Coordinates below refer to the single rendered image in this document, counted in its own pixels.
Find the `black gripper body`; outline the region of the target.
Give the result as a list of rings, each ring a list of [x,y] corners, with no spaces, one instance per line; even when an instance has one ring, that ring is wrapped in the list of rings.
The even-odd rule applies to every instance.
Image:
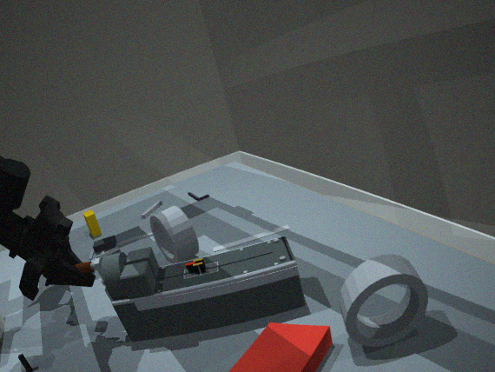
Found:
[[[52,259],[58,248],[62,248],[63,240],[69,235],[73,221],[64,216],[60,219],[56,231],[51,236],[48,236],[43,242],[37,240],[36,244],[43,247],[40,252],[31,247],[21,235],[21,233],[25,234],[30,227],[30,219],[28,215],[25,218],[18,216],[15,219],[7,235],[5,248],[10,251],[9,256],[13,259],[18,255],[26,261],[19,289],[23,296],[34,301],[39,291],[37,285],[40,276],[43,275],[48,278]]]

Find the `grey cylinder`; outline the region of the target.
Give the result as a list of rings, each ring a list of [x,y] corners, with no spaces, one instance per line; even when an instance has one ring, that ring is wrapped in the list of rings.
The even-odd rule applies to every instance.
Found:
[[[403,299],[381,316],[358,315],[361,305],[374,292],[391,285],[407,285]],[[405,337],[421,321],[428,293],[413,265],[402,256],[384,254],[360,264],[340,290],[340,310],[349,336],[367,347],[384,346]]]
[[[160,251],[172,264],[183,262],[199,251],[193,225],[177,206],[152,215],[150,228]]]

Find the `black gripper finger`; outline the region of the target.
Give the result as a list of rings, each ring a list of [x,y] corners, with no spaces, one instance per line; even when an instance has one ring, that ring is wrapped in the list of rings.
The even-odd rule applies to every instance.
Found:
[[[64,259],[66,262],[68,262],[70,265],[78,264],[78,263],[83,263],[75,253],[72,251],[69,243],[69,236],[67,235],[66,238],[63,240],[63,246],[60,249],[61,253],[63,254]],[[96,276],[92,273],[84,273],[86,276],[88,276],[92,281],[95,281]]]
[[[66,262],[59,248],[52,259],[47,277],[45,286],[59,284],[92,287],[94,283],[82,271]]]

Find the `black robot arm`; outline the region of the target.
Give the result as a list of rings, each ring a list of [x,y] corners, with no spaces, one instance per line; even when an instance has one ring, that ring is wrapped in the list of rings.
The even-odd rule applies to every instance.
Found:
[[[18,217],[12,211],[21,206],[30,173],[23,162],[0,156],[0,244],[4,247],[10,227]],[[31,225],[26,235],[21,235],[31,247],[41,252],[43,247],[36,244],[37,240],[43,242],[51,236],[64,214],[59,210],[60,203],[51,196],[46,196],[39,208],[41,212],[35,219],[29,216]]]

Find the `yellow rectangular block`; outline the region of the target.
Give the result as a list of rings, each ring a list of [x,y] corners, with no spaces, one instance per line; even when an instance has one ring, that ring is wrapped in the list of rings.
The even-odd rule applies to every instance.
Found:
[[[95,213],[90,209],[89,211],[83,213],[83,215],[89,227],[89,233],[91,233],[93,237],[99,236],[101,234],[101,229],[96,220]]]

